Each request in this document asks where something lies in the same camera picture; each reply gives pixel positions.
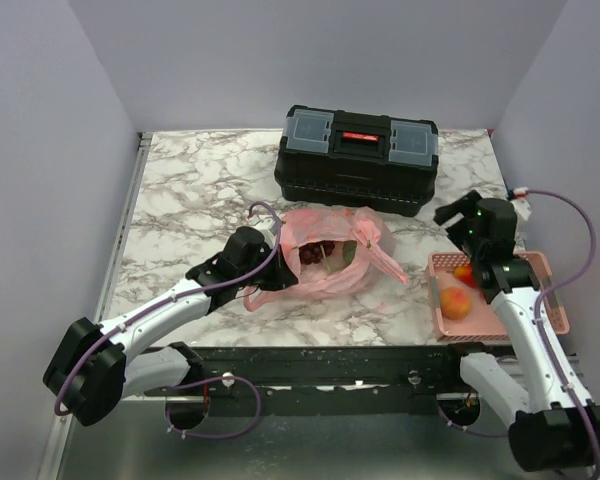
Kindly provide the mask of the red fake fruit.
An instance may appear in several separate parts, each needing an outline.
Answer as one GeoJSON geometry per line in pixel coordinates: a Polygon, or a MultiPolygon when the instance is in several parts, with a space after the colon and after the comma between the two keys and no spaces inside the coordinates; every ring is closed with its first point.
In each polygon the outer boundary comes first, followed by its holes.
{"type": "Polygon", "coordinates": [[[470,265],[462,265],[455,267],[452,271],[452,275],[455,279],[467,285],[468,287],[476,289],[478,284],[473,278],[473,270],[470,265]]]}

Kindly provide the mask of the pink plastic bag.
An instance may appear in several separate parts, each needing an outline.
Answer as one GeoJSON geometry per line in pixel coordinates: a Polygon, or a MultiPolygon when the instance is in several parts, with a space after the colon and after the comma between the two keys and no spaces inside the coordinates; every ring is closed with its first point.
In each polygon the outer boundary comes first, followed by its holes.
{"type": "Polygon", "coordinates": [[[306,207],[282,217],[280,247],[298,283],[280,291],[250,287],[246,310],[286,299],[319,301],[352,296],[383,277],[408,277],[393,258],[395,241],[378,212],[368,208],[306,207]]]}

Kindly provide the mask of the orange fake peach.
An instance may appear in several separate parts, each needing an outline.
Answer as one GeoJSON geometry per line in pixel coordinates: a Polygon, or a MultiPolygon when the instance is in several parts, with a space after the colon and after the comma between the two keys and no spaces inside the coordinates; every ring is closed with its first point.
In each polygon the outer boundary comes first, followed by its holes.
{"type": "Polygon", "coordinates": [[[464,319],[471,311],[472,301],[461,288],[448,287],[440,291],[439,303],[442,315],[450,320],[464,319]]]}

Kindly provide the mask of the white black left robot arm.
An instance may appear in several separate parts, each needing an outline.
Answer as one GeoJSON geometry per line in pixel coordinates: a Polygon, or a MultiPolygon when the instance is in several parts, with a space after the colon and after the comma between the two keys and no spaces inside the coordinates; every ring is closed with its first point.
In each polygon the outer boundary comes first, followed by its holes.
{"type": "Polygon", "coordinates": [[[43,374],[57,416],[84,426],[105,418],[125,397],[159,387],[194,393],[202,380],[184,347],[148,349],[179,327],[210,315],[248,290],[281,291],[297,279],[281,252],[282,225],[241,226],[222,251],[190,268],[145,305],[99,324],[71,323],[43,374]]]}

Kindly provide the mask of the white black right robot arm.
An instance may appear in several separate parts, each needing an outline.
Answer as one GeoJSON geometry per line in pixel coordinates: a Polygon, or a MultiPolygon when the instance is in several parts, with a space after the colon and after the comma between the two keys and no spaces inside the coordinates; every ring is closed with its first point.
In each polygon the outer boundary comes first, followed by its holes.
{"type": "Polygon", "coordinates": [[[517,383],[486,352],[463,353],[444,362],[440,379],[449,390],[472,387],[499,416],[516,463],[526,472],[587,468],[600,478],[600,405],[579,380],[550,324],[545,298],[560,289],[543,287],[531,264],[515,254],[521,202],[528,188],[504,199],[471,190],[441,206],[434,221],[467,255],[486,303],[504,325],[523,383],[517,383]]]}

